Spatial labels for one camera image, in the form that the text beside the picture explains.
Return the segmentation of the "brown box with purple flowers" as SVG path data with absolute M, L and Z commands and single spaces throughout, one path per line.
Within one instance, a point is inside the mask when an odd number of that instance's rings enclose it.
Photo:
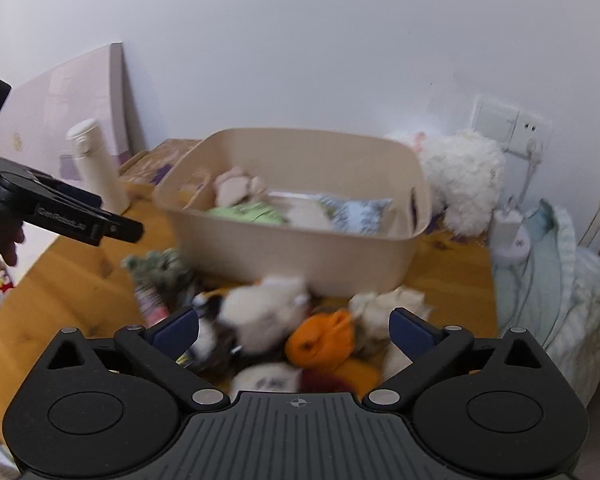
M 198 140 L 168 139 L 150 151 L 138 152 L 119 168 L 120 180 L 157 185 L 198 143 Z

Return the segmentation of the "beige plastic storage bin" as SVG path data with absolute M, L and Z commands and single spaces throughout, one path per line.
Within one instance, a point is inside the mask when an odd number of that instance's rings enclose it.
M 268 186 L 263 200 L 283 226 L 214 218 L 213 183 L 240 167 Z M 336 232 L 317 203 L 391 198 L 380 232 Z M 196 270 L 252 282 L 300 278 L 317 295 L 353 296 L 398 287 L 431 220 L 429 185 L 416 154 L 399 142 L 320 130 L 234 128 L 197 144 L 157 185 L 156 206 Z

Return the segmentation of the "lilac flat gift box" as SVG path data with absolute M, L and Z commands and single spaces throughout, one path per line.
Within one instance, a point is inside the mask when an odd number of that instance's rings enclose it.
M 0 157 L 78 182 L 66 133 L 91 118 L 99 121 L 114 163 L 122 165 L 131 151 L 120 42 L 82 54 L 12 90 L 0 113 Z

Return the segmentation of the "green grey plush item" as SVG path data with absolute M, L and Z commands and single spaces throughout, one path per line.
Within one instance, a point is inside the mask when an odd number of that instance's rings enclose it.
M 194 271 L 175 248 L 129 255 L 122 259 L 121 266 L 134 284 L 138 310 L 147 327 L 178 308 L 178 296 L 194 278 Z

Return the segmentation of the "white thermos bottle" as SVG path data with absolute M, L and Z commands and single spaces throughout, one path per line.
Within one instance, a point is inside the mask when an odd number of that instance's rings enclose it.
M 102 208 L 123 214 L 130 206 L 129 197 L 119 182 L 118 168 L 106 147 L 99 122 L 87 119 L 70 128 L 66 138 L 76 169 L 86 188 L 102 199 Z

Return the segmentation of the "white grey plush cat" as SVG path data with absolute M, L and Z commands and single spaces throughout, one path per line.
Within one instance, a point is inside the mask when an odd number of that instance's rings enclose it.
M 199 318 L 196 341 L 178 362 L 207 382 L 242 391 L 296 392 L 301 370 L 285 344 L 310 312 L 300 278 L 272 276 L 252 285 L 186 296 Z

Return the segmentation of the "white charger on round base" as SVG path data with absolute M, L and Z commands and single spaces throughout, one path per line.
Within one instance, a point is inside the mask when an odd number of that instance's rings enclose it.
M 513 266 L 528 259 L 531 238 L 513 197 L 493 211 L 486 238 L 494 266 Z

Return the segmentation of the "white wall switch socket panel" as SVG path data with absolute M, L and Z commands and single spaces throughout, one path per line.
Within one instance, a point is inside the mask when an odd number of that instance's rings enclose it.
M 530 156 L 531 145 L 548 148 L 554 131 L 548 120 L 486 96 L 475 102 L 471 127 L 521 158 Z

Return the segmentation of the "beige plush toy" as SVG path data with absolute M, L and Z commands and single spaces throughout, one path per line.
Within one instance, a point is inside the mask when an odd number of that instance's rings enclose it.
M 213 187 L 217 207 L 262 202 L 268 194 L 268 186 L 263 178 L 250 176 L 240 167 L 220 174 Z

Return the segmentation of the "pale green striped cloth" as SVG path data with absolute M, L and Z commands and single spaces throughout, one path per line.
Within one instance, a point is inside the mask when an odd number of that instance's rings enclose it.
M 492 266 L 498 333 L 526 328 L 589 404 L 600 383 L 600 256 L 577 244 L 568 211 L 545 200 L 522 226 L 526 260 Z

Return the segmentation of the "white fluffy plush toy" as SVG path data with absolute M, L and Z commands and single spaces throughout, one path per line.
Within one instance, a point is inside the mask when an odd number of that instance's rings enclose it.
M 478 236 L 489 226 L 504 188 L 505 155 L 498 142 L 472 129 L 450 136 L 390 133 L 387 138 L 416 154 L 431 190 L 432 211 L 459 236 Z

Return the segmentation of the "white green snack packet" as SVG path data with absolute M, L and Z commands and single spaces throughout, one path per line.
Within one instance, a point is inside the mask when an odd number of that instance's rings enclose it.
M 336 232 L 376 235 L 380 232 L 382 217 L 392 205 L 392 199 L 345 200 L 321 195 L 317 197 L 317 203 L 327 214 Z

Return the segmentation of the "orange white chicken plush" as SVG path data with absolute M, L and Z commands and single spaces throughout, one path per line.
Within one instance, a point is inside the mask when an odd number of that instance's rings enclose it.
M 286 357 L 300 370 L 302 393 L 348 392 L 362 398 L 411 364 L 389 338 L 389 316 L 404 308 L 423 320 L 425 295 L 400 286 L 366 292 L 337 310 L 316 309 L 288 338 Z

